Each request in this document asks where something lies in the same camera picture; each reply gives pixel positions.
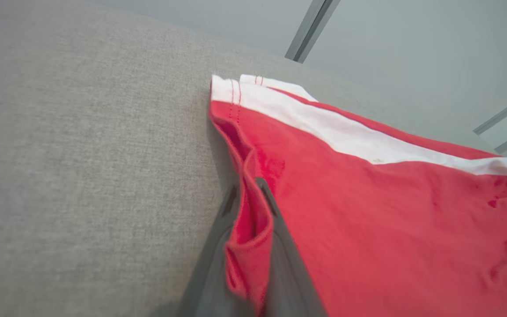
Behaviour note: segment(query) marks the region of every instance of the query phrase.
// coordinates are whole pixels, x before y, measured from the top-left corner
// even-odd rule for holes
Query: gray fabric surface
[[[278,56],[94,2],[0,0],[0,316],[149,316],[181,296],[235,178],[211,74],[296,82],[437,136]],[[481,146],[459,133],[446,140]]]

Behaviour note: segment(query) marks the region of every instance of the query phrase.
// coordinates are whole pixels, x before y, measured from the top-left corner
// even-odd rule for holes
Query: red fabric
[[[468,159],[490,153],[319,107]],[[426,162],[372,165],[237,104],[211,102],[242,189],[227,284],[262,311],[272,218],[266,179],[326,311],[339,316],[507,316],[507,176]]]

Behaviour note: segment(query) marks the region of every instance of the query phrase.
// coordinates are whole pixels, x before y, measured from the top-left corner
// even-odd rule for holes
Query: clothing
[[[262,177],[331,317],[507,316],[507,158],[252,78],[211,82],[209,116],[242,193],[226,247],[233,292],[262,311],[273,226]]]

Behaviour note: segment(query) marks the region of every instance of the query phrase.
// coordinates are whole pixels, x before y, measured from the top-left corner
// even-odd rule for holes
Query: gray textured cloth
[[[295,82],[436,137],[278,56],[94,2],[0,0],[0,316],[148,316],[181,296],[235,178],[211,74]]]

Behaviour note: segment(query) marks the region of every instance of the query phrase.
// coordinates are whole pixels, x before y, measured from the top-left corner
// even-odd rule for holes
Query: red and white garment
[[[213,76],[241,186],[227,284],[262,311],[269,184],[331,317],[507,316],[507,157],[407,134],[258,76]]]

